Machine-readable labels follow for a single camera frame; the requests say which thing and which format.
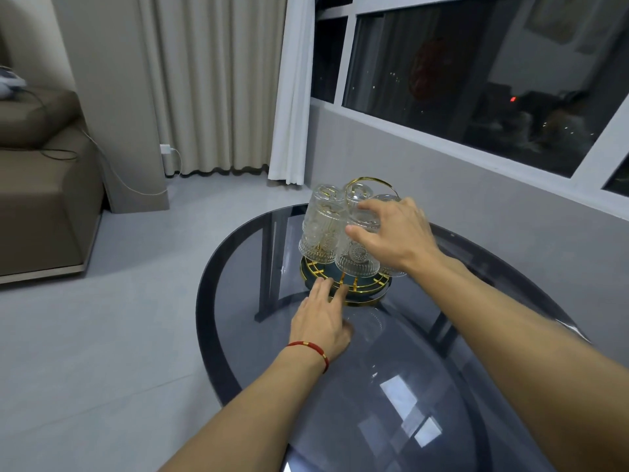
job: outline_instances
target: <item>gray wall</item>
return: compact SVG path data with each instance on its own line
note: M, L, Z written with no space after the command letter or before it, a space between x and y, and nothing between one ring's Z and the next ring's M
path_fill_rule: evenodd
M311 106L306 183L361 175L412 196L431 222L483 246L629 366L629 222Z
M137 0L52 0L115 213L168 209Z

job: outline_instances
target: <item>sofa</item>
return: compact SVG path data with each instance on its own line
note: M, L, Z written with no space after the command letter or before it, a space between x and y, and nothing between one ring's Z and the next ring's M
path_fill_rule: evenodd
M0 284L84 271L103 204L77 95L27 89L0 101Z

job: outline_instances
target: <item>dark glass tabletop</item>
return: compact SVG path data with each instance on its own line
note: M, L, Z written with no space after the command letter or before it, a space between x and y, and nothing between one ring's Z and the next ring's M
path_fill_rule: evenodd
M308 294L297 244L306 205L253 219L218 247L200 281L197 333L223 404L287 344ZM433 225L442 250L539 314L576 330L536 285L491 253ZM409 277L376 305L346 306L346 353L301 412L283 470L554 470L480 362Z

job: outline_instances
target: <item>floor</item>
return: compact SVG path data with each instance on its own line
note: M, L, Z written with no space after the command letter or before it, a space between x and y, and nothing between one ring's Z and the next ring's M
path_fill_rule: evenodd
M208 259L309 197L264 174L172 179L169 211L103 215L84 277L0 289L0 469L158 469L220 408L194 319Z

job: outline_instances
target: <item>curtain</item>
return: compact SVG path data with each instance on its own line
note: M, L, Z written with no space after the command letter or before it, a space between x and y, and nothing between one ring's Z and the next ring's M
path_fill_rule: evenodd
M268 164L286 0L139 2L166 174Z
M304 183L315 0L288 0L269 178Z

